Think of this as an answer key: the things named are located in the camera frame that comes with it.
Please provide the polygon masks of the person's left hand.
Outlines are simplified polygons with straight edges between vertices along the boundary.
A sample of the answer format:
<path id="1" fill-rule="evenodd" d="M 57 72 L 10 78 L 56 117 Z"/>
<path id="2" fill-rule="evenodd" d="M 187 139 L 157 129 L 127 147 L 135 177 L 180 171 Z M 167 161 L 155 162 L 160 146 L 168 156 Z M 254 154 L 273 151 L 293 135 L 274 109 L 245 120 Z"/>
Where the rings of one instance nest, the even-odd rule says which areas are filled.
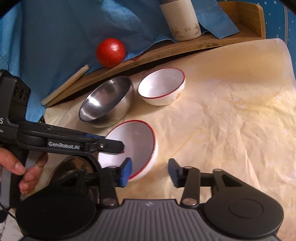
<path id="1" fill-rule="evenodd" d="M 10 151 L 1 147 L 1 166 L 13 174 L 23 175 L 18 185 L 22 194 L 29 194 L 35 190 L 47 161 L 48 154 L 43 153 L 34 166 L 25 169 L 23 164 Z"/>

